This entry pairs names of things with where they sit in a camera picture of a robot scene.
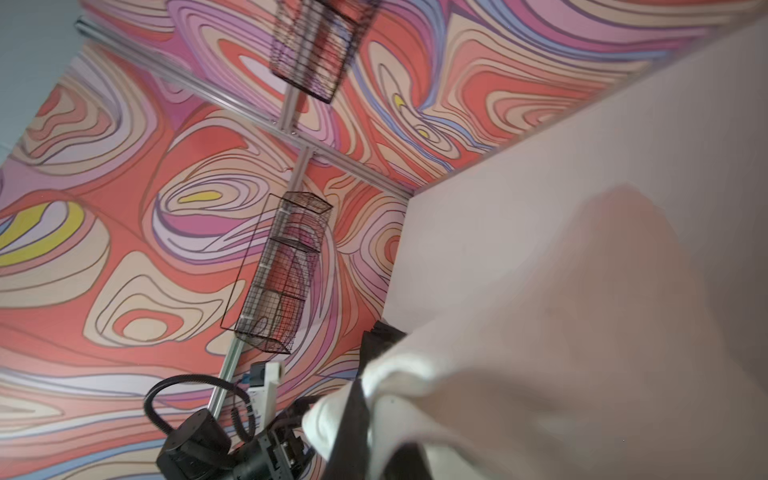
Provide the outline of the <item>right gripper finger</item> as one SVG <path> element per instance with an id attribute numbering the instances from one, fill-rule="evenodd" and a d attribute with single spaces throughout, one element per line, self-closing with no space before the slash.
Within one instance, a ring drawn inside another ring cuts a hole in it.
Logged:
<path id="1" fill-rule="evenodd" d="M 367 406 L 362 382 L 356 379 L 351 386 L 341 423 L 322 479 L 431 479 L 432 475 L 415 443 L 400 446 L 388 459 L 383 472 L 368 472 L 372 465 L 368 433 L 371 413 Z"/>

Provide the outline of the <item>white t shirt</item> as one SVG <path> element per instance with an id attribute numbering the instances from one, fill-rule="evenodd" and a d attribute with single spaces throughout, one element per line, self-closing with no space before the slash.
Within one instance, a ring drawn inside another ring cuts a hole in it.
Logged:
<path id="1" fill-rule="evenodd" d="M 374 475 L 408 443 L 431 479 L 767 475 L 767 395 L 728 353 L 662 211 L 628 186 L 358 379 Z M 351 386 L 303 418 L 325 463 Z"/>

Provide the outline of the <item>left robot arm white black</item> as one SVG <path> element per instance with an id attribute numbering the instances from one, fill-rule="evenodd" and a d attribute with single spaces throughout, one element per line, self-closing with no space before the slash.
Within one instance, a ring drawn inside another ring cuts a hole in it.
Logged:
<path id="1" fill-rule="evenodd" d="M 166 479 L 299 479 L 315 452 L 295 433 L 297 417 L 277 418 L 252 440 L 231 439 L 203 409 L 170 433 L 156 465 Z"/>

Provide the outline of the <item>folded black t shirt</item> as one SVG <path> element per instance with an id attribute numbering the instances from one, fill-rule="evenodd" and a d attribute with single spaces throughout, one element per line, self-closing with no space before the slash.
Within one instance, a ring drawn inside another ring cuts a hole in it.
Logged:
<path id="1" fill-rule="evenodd" d="M 405 332 L 382 321 L 377 321 L 371 330 L 363 333 L 359 349 L 357 376 L 360 377 L 373 360 L 380 357 L 406 336 Z"/>

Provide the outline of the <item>aluminium frame left post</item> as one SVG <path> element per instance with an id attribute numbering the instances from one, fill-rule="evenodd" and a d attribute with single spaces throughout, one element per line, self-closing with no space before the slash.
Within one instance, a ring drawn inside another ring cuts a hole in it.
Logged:
<path id="1" fill-rule="evenodd" d="M 325 23 L 324 16 L 325 16 L 324 7 L 320 6 L 318 9 L 315 9 L 312 6 L 311 1 L 300 2 L 298 19 L 294 23 L 294 26 L 298 27 L 299 21 L 305 20 L 305 24 L 306 24 L 305 30 L 302 32 L 303 37 L 301 37 L 298 40 L 296 55 L 300 61 L 309 59 L 311 50 L 315 46 L 315 42 L 318 41 L 320 38 L 320 27 Z M 299 95 L 300 95 L 300 91 L 297 90 L 293 85 L 288 86 L 287 99 L 285 100 L 283 112 L 281 113 L 281 116 L 278 122 L 279 129 L 282 133 L 286 133 L 287 129 L 291 127 L 295 122 L 295 117 L 297 115 L 297 105 L 298 105 Z M 306 168 L 312 156 L 314 155 L 314 153 L 315 153 L 315 149 L 313 147 L 310 147 L 307 145 L 304 145 L 301 147 L 297 163 L 291 173 L 291 178 L 288 183 L 289 191 L 299 190 L 299 184 L 301 183 L 301 180 L 305 175 Z M 267 240 L 264 245 L 264 250 L 260 257 L 258 266 L 256 268 L 254 279 L 251 281 L 251 285 L 249 288 L 249 292 L 246 296 L 243 309 L 254 306 L 258 302 L 258 299 L 260 298 L 260 293 L 258 293 L 255 290 L 254 285 L 257 280 L 260 280 L 262 277 L 264 277 L 269 273 L 269 270 L 272 265 L 272 259 L 271 259 L 272 250 L 273 250 L 273 242 L 271 240 Z M 243 320 L 247 325 L 250 325 L 251 323 L 253 323 L 253 320 L 250 317 L 247 317 L 244 313 L 242 313 L 238 318 L 238 320 L 233 325 L 234 337 L 232 339 L 230 348 L 225 356 L 221 371 L 219 373 L 219 377 L 226 381 L 233 380 L 235 376 L 235 370 L 240 361 L 240 357 L 242 355 L 243 349 L 246 346 L 246 342 L 244 341 L 244 335 L 239 334 L 234 330 L 234 328 L 238 325 L 238 323 L 241 320 Z M 221 410 L 225 404 L 225 399 L 227 395 L 228 393 L 223 388 L 219 388 L 219 387 L 214 388 L 210 401 L 208 403 L 208 410 L 212 413 L 212 415 L 215 418 L 219 417 Z"/>

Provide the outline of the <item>aluminium frame horizontal back bar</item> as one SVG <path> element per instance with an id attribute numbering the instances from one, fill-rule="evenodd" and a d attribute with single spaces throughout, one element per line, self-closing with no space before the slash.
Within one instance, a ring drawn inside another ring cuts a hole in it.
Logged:
<path id="1" fill-rule="evenodd" d="M 266 116 L 258 113 L 249 104 L 235 95 L 196 77 L 193 73 L 174 64 L 163 56 L 151 52 L 138 43 L 95 23 L 85 16 L 81 16 L 75 21 L 74 28 L 84 38 L 97 43 L 125 60 L 191 91 L 194 95 L 210 103 L 247 119 L 283 141 L 295 146 L 309 148 L 335 167 L 381 190 L 385 190 L 404 200 L 409 200 L 414 196 L 413 191 L 364 164 L 350 159 L 348 156 L 339 153 L 330 146 L 303 132 L 288 133 L 280 130 Z"/>

